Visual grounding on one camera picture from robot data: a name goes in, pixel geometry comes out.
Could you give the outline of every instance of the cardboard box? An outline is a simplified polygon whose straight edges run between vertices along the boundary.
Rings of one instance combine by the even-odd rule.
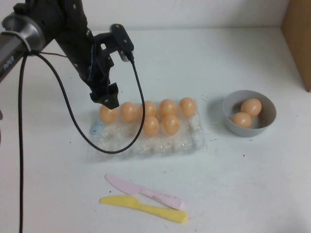
[[[291,0],[281,29],[305,86],[311,92],[311,0]]]

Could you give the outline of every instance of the yellow plastic knife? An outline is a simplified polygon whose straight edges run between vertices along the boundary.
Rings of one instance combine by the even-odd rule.
[[[188,220],[187,214],[183,211],[143,205],[132,196],[109,196],[101,198],[99,202],[102,204],[117,205],[135,210],[141,210],[174,222],[183,223]]]

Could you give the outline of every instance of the plastic knife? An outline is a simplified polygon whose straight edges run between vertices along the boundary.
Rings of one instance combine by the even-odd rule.
[[[102,204],[117,205],[141,210],[174,222],[183,223],[188,220],[187,214],[183,211],[143,205],[136,198],[131,196],[110,196],[101,198],[99,201]]]
[[[133,195],[135,193],[140,193],[143,194],[147,197],[150,197],[158,202],[161,202],[169,207],[172,207],[176,210],[183,210],[185,208],[185,203],[183,200],[177,198],[177,197],[173,197],[170,195],[166,195],[166,194],[162,194],[150,189],[146,189],[142,186],[124,181],[118,177],[115,177],[114,175],[111,174],[106,174],[105,178],[113,185],[115,186],[117,189],[119,189],[120,191],[129,194],[129,195]]]

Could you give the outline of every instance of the white table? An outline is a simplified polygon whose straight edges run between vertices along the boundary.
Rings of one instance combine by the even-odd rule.
[[[207,151],[184,156],[109,160],[75,129],[58,83],[38,58],[26,67],[23,122],[25,233],[279,233],[311,231],[311,94],[299,77],[280,29],[129,32],[146,100],[198,100]],[[61,52],[55,42],[45,51]],[[66,58],[46,56],[59,72],[78,123],[88,133],[98,105]],[[111,80],[120,101],[139,101],[129,63],[117,54]],[[0,85],[0,232],[18,231],[17,66]],[[241,138],[222,120],[229,93],[256,90],[277,108],[262,135]],[[99,204],[121,194],[106,173],[188,204],[176,224]],[[156,202],[138,196],[151,205]]]

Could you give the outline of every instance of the pink plastic knife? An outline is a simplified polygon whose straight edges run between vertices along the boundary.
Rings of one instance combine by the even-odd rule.
[[[120,191],[132,195],[135,193],[143,194],[147,197],[150,197],[158,202],[161,202],[169,207],[172,207],[176,210],[182,210],[185,207],[185,203],[183,200],[169,196],[166,194],[158,193],[155,191],[152,191],[150,189],[146,189],[144,187],[141,187],[139,185],[124,181],[122,179],[119,179],[118,177],[115,177],[111,174],[106,174],[105,178],[117,189]]]

